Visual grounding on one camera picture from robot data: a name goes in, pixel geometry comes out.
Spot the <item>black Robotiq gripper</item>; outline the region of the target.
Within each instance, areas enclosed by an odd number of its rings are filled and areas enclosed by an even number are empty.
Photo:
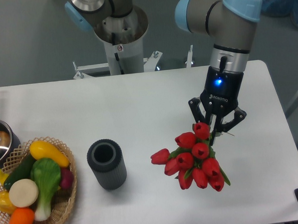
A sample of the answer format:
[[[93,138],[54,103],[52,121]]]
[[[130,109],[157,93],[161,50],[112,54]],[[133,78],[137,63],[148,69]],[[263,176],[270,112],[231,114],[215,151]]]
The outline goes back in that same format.
[[[198,122],[208,125],[212,124],[212,115],[216,115],[211,145],[214,144],[215,138],[223,132],[228,132],[237,124],[242,122],[247,113],[238,106],[238,94],[244,74],[240,72],[224,72],[209,67],[205,80],[205,87],[200,97],[192,98],[188,101],[193,117]],[[203,105],[205,115],[200,109]],[[230,122],[223,123],[223,118],[234,111],[234,118]]]

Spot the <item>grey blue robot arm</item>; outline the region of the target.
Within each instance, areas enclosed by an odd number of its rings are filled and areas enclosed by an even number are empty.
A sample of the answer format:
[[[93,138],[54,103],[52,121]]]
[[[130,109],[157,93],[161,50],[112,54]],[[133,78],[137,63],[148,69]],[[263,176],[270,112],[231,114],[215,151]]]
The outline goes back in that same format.
[[[176,25],[215,39],[205,87],[189,101],[196,122],[213,126],[212,136],[246,117],[238,107],[244,70],[260,20],[262,0],[180,0]],[[148,18],[133,0],[68,0],[68,16],[103,42],[111,75],[143,72],[143,37]]]

